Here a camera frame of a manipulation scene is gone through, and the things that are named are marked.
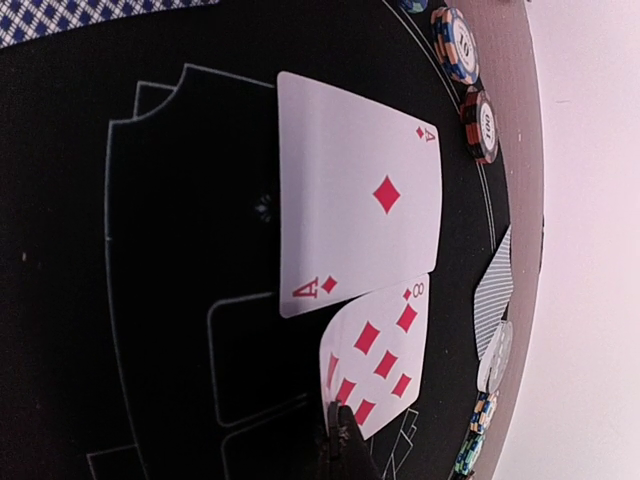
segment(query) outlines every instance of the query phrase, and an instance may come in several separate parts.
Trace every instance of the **poker table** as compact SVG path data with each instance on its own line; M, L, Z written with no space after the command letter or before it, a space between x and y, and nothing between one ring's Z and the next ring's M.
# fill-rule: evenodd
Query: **poker table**
M468 7L472 26L489 21ZM519 22L522 14L510 10ZM516 274L509 308L517 355L506 406L479 464L490 478L537 287L541 175L528 182L509 158L541 165L535 67L527 101L537 117L516 146L510 120L531 117L510 109L513 95L501 99L505 67L482 64L507 141L494 164L479 166L460 126L465 88L440 68L429 17L385 0L225 1L0 49L3 471L315 478L324 434L318 344L342 305L278 314L274 86L288 71L439 132L443 207L422 388L410 412L369 440L385 478L451 475L477 398L473 292L514 199L518 212L533 211L514 228L514 271L529 270ZM481 60L497 58L482 31ZM161 109L169 113L154 115ZM527 192L511 192L511 210L508 178ZM415 434L400 452L407 422ZM401 468L389 469L394 452Z

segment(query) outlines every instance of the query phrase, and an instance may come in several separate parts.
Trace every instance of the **white wall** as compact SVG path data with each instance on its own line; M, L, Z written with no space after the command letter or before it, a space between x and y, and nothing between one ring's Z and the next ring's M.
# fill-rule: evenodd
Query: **white wall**
M533 0L544 264L496 480L640 478L640 2Z

